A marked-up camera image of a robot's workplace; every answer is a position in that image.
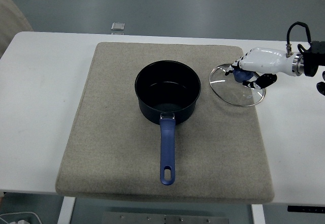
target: glass lid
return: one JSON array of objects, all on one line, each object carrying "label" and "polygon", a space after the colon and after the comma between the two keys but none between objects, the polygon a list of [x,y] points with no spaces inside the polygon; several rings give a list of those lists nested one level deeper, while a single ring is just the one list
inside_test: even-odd
[{"label": "glass lid", "polygon": [[[212,90],[223,101],[240,107],[255,106],[260,103],[266,94],[266,89],[252,89],[235,80],[234,74],[225,75],[226,69],[231,64],[222,64],[215,67],[210,74],[209,81]],[[259,77],[252,72],[252,82]]]}]

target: black cable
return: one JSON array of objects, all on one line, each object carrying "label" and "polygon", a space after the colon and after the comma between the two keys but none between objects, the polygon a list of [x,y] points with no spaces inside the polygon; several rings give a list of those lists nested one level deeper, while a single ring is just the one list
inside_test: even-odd
[{"label": "black cable", "polygon": [[302,54],[302,53],[304,53],[305,51],[306,51],[306,49],[302,46],[302,44],[299,44],[298,45],[298,50],[299,50],[299,52]]},{"label": "black cable", "polygon": [[286,43],[290,44],[290,32],[291,32],[291,29],[296,25],[299,25],[299,26],[304,27],[306,29],[307,40],[308,40],[308,43],[311,44],[311,37],[310,37],[309,27],[304,22],[295,22],[293,25],[290,26],[290,28],[289,28],[289,30],[288,30],[288,32],[286,34]]}]

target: pot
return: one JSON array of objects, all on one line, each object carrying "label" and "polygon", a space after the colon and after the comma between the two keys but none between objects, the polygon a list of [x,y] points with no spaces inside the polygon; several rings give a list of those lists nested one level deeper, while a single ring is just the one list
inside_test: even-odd
[{"label": "pot", "polygon": [[142,114],[160,125],[160,181],[175,181],[175,125],[192,115],[201,82],[189,66],[172,60],[149,64],[140,71],[135,90]]}]

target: mat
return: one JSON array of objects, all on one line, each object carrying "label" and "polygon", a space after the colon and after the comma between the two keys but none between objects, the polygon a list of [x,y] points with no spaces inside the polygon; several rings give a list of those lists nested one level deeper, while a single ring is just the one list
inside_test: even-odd
[{"label": "mat", "polygon": [[[239,47],[99,43],[56,181],[65,196],[127,201],[258,204],[274,192],[255,107],[219,99],[211,70],[242,55]],[[159,178],[160,129],[141,113],[134,82],[158,60],[198,74],[193,115],[176,126],[176,180]]]}]

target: pan handle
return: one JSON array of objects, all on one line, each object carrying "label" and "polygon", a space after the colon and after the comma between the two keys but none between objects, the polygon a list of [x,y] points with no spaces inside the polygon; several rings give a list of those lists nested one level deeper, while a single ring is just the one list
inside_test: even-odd
[{"label": "pan handle", "polygon": [[159,120],[161,132],[160,146],[160,181],[164,185],[171,185],[175,181],[175,125],[174,118]]}]

